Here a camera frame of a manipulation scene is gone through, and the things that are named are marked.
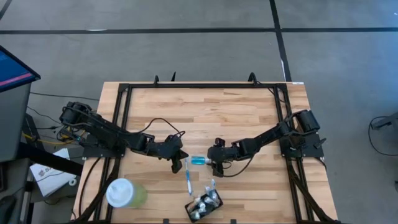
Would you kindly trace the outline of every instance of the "yellow cable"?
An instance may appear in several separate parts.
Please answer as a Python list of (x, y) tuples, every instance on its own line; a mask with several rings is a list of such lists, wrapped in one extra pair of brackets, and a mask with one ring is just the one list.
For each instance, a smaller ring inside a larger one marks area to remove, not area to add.
[[(81, 132), (81, 134), (80, 134), (80, 137), (82, 137), (82, 135), (84, 135), (85, 133), (86, 133), (86, 131), (83, 130)], [(25, 134), (23, 132), (22, 132), (22, 134), (24, 135), (25, 138), (33, 139), (33, 137), (28, 135), (28, 134)], [(66, 144), (70, 144), (70, 143), (74, 142), (75, 140), (70, 140), (70, 141), (67, 141), (67, 142), (52, 142), (52, 141), (46, 141), (46, 140), (38, 139), (38, 141), (42, 142), (42, 143), (53, 144), (53, 145), (66, 145)]]

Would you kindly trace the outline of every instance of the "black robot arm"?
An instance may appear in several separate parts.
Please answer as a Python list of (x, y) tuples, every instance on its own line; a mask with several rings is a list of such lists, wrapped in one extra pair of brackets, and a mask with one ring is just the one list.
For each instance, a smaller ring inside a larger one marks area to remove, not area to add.
[(260, 151), (262, 146), (280, 138), (288, 138), (290, 148), (293, 150), (320, 147), (325, 139), (317, 141), (319, 138), (313, 138), (313, 135), (318, 135), (317, 131), (319, 129), (319, 124), (313, 113), (308, 110), (302, 110), (288, 116), (275, 127), (254, 138), (245, 138), (232, 142), (231, 147), (225, 147), (225, 141), (216, 138), (215, 145), (210, 147), (207, 152), (207, 157), (211, 160), (210, 165), (213, 168), (213, 175), (224, 177), (223, 162), (251, 159)]
[(105, 120), (101, 115), (92, 111), (90, 106), (69, 102), (63, 108), (60, 117), (62, 124), (71, 128), (83, 129), (90, 133), (90, 140), (83, 139), (67, 129), (62, 134), (76, 139), (83, 147), (93, 147), (111, 151), (113, 155), (123, 156), (125, 148), (132, 152), (159, 159), (172, 160), (172, 172), (177, 173), (181, 167), (181, 159), (188, 154), (181, 150), (181, 133), (170, 135), (164, 142), (155, 142), (155, 136), (142, 131), (130, 133), (119, 126)]

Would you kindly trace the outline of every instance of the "wooden tabletop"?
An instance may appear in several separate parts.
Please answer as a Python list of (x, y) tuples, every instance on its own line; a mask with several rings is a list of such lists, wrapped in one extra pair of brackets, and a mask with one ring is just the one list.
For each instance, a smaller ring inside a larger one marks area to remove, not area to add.
[[(118, 82), (104, 83), (99, 101), (98, 113), (109, 121), (113, 117), (118, 85)], [(304, 85), (287, 83), (287, 86), (292, 111), (309, 109)], [(121, 109), (118, 125), (121, 125), (122, 112)], [(182, 138), (183, 150), (190, 156), (205, 156), (216, 137), (225, 139), (229, 146), (231, 141), (257, 136), (278, 122), (274, 97), (267, 89), (133, 90), (126, 129), (138, 131), (152, 118), (158, 117), (187, 132)], [(155, 135), (156, 141), (163, 141), (175, 131), (168, 124), (156, 121), (146, 133)], [(86, 179), (94, 161), (88, 159), (85, 162), (82, 180)], [(225, 174), (236, 173), (246, 163), (233, 162)], [(303, 163), (310, 193), (326, 214), (337, 219), (325, 168), (312, 158), (304, 159)], [(119, 177), (142, 184), (148, 192), (148, 199), (138, 209), (114, 208), (112, 223), (161, 223), (164, 218), (168, 218), (170, 223), (190, 223), (184, 210), (184, 205), (192, 201), (187, 192), (185, 170), (173, 174), (170, 166), (171, 161), (160, 161), (126, 150)], [(103, 159), (90, 175), (83, 195), (83, 209), (98, 192), (102, 169)], [(278, 141), (264, 146), (254, 156), (250, 166), (236, 177), (218, 178), (211, 173), (209, 166), (190, 165), (194, 195), (203, 194), (204, 186), (215, 179), (216, 188), (224, 201), (219, 210), (201, 221), (229, 223), (231, 219), (237, 219), (238, 223), (295, 223), (286, 164), (280, 155)], [(73, 208), (76, 214), (82, 184), (83, 181), (80, 182)], [(306, 218), (303, 198), (299, 195), (302, 216)], [(105, 211), (104, 198), (102, 218)]]

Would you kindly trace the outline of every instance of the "monitor screen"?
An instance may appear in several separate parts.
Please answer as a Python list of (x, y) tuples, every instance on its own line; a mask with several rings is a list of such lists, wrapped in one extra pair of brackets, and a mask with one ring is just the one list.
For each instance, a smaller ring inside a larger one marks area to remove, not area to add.
[(0, 92), (39, 79), (37, 74), (7, 50), (0, 48)]

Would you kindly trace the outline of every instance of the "concrete floor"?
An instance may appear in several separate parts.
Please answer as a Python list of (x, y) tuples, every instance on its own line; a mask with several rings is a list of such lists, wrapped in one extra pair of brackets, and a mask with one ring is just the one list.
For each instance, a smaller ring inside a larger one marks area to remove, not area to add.
[[(398, 26), (397, 1), (276, 3), (282, 28)], [(269, 2), (260, 0), (12, 0), (0, 21), (0, 30), (273, 26)], [(327, 172), (339, 219), (396, 223), (398, 157), (377, 154), (367, 128), (373, 117), (398, 111), (398, 33), (283, 33), (283, 38), (292, 80), (305, 82), (320, 134), (328, 139)], [(273, 32), (0, 35), (0, 44), (41, 74), (32, 84), (41, 93), (99, 98), (105, 81), (155, 75), (169, 80), (174, 71), (177, 80), (240, 81), (250, 72), (262, 81), (284, 80)], [(31, 95), (29, 106), (57, 118), (69, 100)], [(30, 114), (38, 127), (53, 125)], [(394, 134), (386, 128), (372, 136), (381, 151), (398, 154)], [(39, 203), (34, 223), (65, 222), (72, 206), (72, 198)]]

